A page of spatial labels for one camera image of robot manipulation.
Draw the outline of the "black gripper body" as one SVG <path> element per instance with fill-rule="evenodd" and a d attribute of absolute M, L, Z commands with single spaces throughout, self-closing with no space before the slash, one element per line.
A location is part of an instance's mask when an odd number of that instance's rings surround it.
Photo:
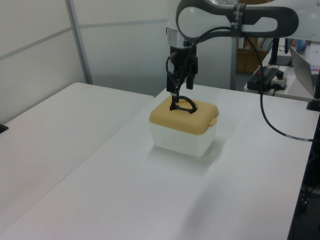
<path fill-rule="evenodd" d="M 181 74 L 182 67 L 187 59 L 185 75 L 191 69 L 194 74 L 198 74 L 197 47 L 178 48 L 170 46 L 170 54 L 176 52 L 176 55 L 170 60 L 174 66 L 173 73 L 177 76 Z"/>

